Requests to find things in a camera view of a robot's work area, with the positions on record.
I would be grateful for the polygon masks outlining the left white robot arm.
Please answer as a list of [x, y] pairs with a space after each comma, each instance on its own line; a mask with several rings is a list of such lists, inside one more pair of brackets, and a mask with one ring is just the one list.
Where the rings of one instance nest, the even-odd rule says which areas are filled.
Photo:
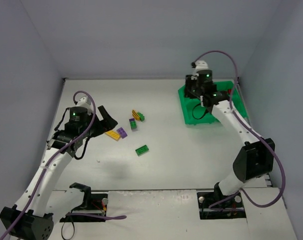
[[56, 127], [47, 143], [42, 162], [22, 196], [12, 207], [4, 207], [0, 220], [7, 235], [20, 240], [47, 240], [54, 225], [75, 208], [86, 208], [91, 203], [91, 188], [72, 183], [61, 200], [48, 205], [60, 176], [73, 160], [80, 147], [86, 148], [89, 140], [117, 126], [117, 121], [104, 106], [91, 107], [87, 103], [68, 107], [69, 120], [63, 129]]

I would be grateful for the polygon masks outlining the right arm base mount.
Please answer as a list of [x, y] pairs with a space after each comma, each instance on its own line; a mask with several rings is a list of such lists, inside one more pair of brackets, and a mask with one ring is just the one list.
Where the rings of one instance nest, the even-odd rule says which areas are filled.
[[247, 217], [239, 192], [222, 203], [216, 203], [218, 200], [214, 198], [212, 191], [198, 191], [196, 196], [200, 220], [232, 220]]

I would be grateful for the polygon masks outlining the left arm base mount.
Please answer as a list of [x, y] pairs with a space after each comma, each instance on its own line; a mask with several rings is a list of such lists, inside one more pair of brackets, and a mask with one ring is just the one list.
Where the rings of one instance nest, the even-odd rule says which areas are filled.
[[[89, 186], [83, 185], [81, 183], [73, 183], [69, 186], [70, 189], [78, 189], [84, 192], [85, 203], [77, 206], [71, 210], [75, 214], [89, 214], [95, 216], [105, 216], [107, 207], [103, 206], [102, 200], [108, 198], [106, 192], [103, 193], [93, 193], [90, 192], [91, 188]], [[84, 215], [71, 215], [60, 219], [60, 223], [104, 223], [106, 220], [102, 218], [89, 217]]]

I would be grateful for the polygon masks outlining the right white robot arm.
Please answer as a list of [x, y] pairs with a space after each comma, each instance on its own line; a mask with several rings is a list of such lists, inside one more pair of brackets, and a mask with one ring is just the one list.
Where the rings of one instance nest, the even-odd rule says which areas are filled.
[[272, 171], [274, 156], [270, 150], [275, 149], [274, 141], [267, 138], [264, 144], [259, 140], [260, 135], [257, 132], [250, 132], [251, 126], [241, 115], [238, 116], [240, 120], [236, 118], [234, 114], [238, 111], [230, 103], [230, 95], [227, 91], [217, 89], [211, 70], [205, 69], [186, 75], [184, 96], [198, 99], [199, 105], [205, 108], [205, 113], [214, 116], [241, 146], [231, 172], [214, 187], [217, 197], [230, 196], [248, 181]]

